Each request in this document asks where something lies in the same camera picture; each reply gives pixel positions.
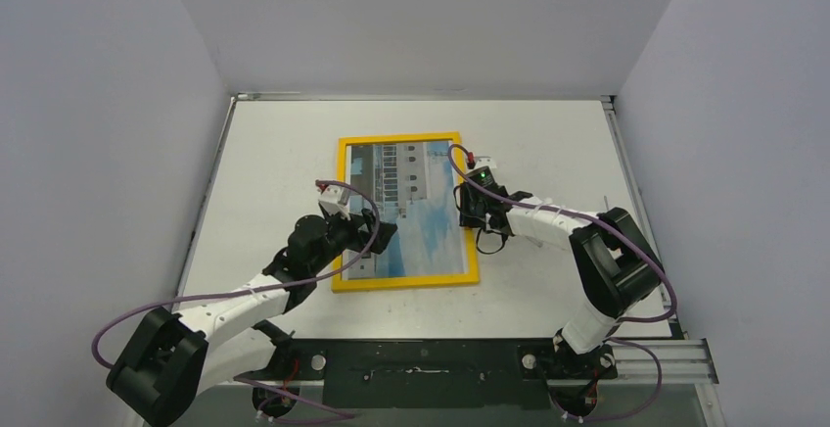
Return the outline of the yellow wooden photo frame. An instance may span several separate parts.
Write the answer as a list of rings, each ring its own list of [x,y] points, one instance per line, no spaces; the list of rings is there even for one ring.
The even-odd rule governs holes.
[[[363,137],[346,137],[342,138],[339,141],[338,146],[338,159],[337,159],[337,178],[338,180],[345,182],[345,162],[346,162],[346,147],[351,144],[362,144],[362,143],[397,143],[397,142],[418,142],[418,141],[434,141],[434,140],[449,140],[451,144],[449,145],[448,149],[448,160],[451,165],[451,168],[454,170],[455,175],[458,180],[458,184],[460,184],[460,177],[456,173],[455,168],[457,166],[462,166],[464,164],[464,159],[462,153],[458,151],[452,151],[450,149],[451,145],[459,144],[461,141],[461,136],[457,132],[440,132],[440,133],[418,133],[418,134],[398,134],[398,135],[381,135],[381,136],[363,136]],[[353,213],[360,213],[363,209],[371,209],[371,207],[378,206],[374,203],[371,196],[362,193],[358,188],[356,188],[356,193],[353,194],[349,199],[349,209]],[[466,285],[466,284],[476,284],[480,280],[479,276],[479,265],[478,265],[478,258],[477,258],[477,251],[474,242],[474,235],[472,231],[462,227],[462,231],[466,238],[466,261],[468,265],[468,271],[464,274],[448,274],[448,275],[440,275],[440,276],[426,276],[426,277],[406,277],[406,278],[390,278],[390,279],[377,279],[377,280],[358,280],[358,281],[345,281],[343,280],[343,273],[347,270],[344,270],[339,275],[335,276],[331,288],[335,293],[344,293],[344,292],[357,292],[357,291],[373,291],[373,290],[393,290],[393,289],[413,289],[413,288],[426,288],[426,287],[439,287],[439,286],[451,286],[451,285]],[[356,264],[361,261],[363,257],[361,257],[358,253],[347,251],[339,258],[336,259],[336,265],[342,265],[347,261],[352,261],[353,264]]]

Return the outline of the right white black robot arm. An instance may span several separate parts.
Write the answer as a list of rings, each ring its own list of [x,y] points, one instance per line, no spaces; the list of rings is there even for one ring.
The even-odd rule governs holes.
[[[523,237],[569,249],[582,286],[580,305],[552,339],[552,365],[563,378],[604,374],[614,366],[607,343],[628,311],[651,295],[662,266],[630,214],[566,211],[528,192],[510,194],[482,167],[453,190],[461,226],[502,241]]]

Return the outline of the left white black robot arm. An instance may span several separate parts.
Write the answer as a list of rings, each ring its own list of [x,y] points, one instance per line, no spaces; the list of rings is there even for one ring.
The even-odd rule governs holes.
[[[169,426],[203,391],[259,370],[276,379],[292,365],[288,334],[270,318],[299,306],[321,272],[346,251],[379,255],[394,223],[361,213],[305,215],[287,245],[249,282],[205,304],[149,310],[106,378],[106,386],[151,426]]]

